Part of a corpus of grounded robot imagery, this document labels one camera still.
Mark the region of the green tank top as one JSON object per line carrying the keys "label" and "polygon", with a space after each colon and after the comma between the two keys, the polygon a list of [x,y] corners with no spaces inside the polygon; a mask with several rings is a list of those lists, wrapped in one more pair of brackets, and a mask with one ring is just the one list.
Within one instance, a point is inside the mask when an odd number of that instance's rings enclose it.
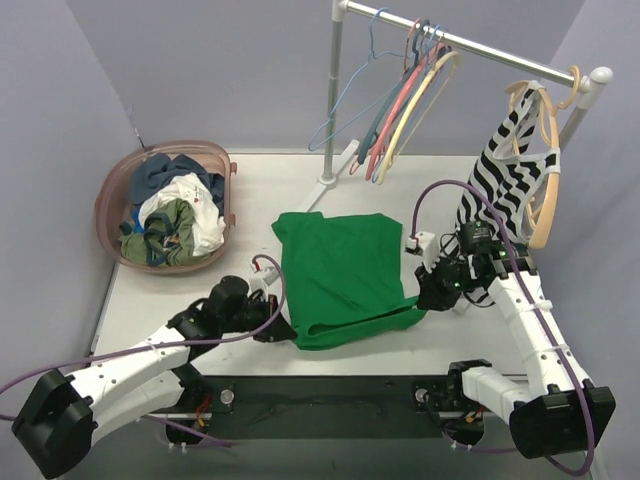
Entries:
{"label": "green tank top", "polygon": [[381,213],[283,213],[281,243],[291,325],[301,350],[320,351],[419,323],[426,312],[401,280],[402,225]]}

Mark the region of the cream yellow hanger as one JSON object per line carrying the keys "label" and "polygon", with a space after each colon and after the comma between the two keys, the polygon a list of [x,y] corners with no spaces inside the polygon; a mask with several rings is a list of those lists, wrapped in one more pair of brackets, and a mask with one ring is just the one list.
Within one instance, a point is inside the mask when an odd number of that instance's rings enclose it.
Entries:
{"label": "cream yellow hanger", "polygon": [[455,75],[460,62],[461,56],[457,51],[438,45],[427,55],[424,66],[420,68],[421,81],[418,81],[417,74],[411,75],[409,86],[401,89],[400,99],[384,125],[382,146],[374,148],[374,169],[370,175],[372,183],[383,184],[397,157]]}

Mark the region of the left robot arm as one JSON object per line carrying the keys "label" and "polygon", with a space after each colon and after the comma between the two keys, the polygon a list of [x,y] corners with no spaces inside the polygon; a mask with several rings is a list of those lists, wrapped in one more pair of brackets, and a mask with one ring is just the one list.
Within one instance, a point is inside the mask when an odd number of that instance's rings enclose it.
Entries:
{"label": "left robot arm", "polygon": [[43,477],[56,479],[112,431],[159,409],[199,406],[203,378],[192,362],[219,344],[296,336],[275,295],[226,276],[122,355],[105,354],[67,374],[44,373],[11,430]]}

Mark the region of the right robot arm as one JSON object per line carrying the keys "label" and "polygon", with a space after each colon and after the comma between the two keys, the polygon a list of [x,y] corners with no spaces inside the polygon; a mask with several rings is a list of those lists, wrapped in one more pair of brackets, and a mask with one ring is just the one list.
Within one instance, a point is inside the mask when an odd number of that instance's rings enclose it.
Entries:
{"label": "right robot arm", "polygon": [[463,225],[451,244],[453,252],[441,254],[429,232],[406,240],[406,251],[422,258],[415,271],[418,308],[451,310],[471,292],[485,291],[511,332],[527,382],[516,384],[486,360],[458,361],[443,384],[446,401],[457,408],[478,404],[500,417],[527,459],[595,447],[615,410],[614,396],[595,386],[572,355],[527,247],[506,245],[484,221]]}

